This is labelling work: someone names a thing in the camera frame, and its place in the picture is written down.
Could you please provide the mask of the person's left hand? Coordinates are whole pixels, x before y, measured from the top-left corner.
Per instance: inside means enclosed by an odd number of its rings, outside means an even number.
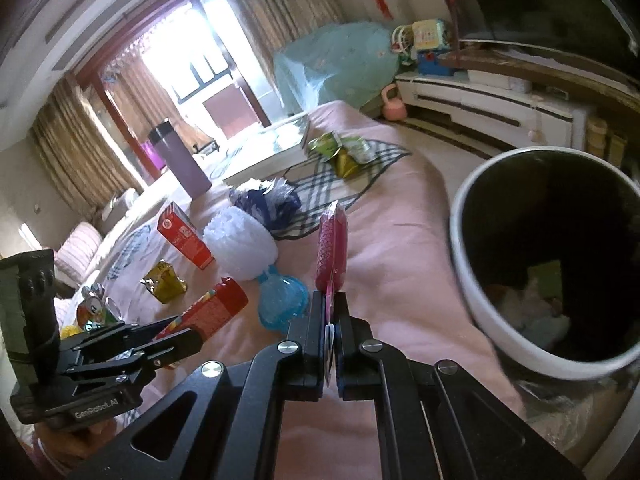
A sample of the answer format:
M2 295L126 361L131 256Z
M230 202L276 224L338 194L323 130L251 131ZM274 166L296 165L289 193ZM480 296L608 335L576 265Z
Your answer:
M64 479L118 433L116 418L76 431L54 430L45 422L38 422L27 452L47 479Z

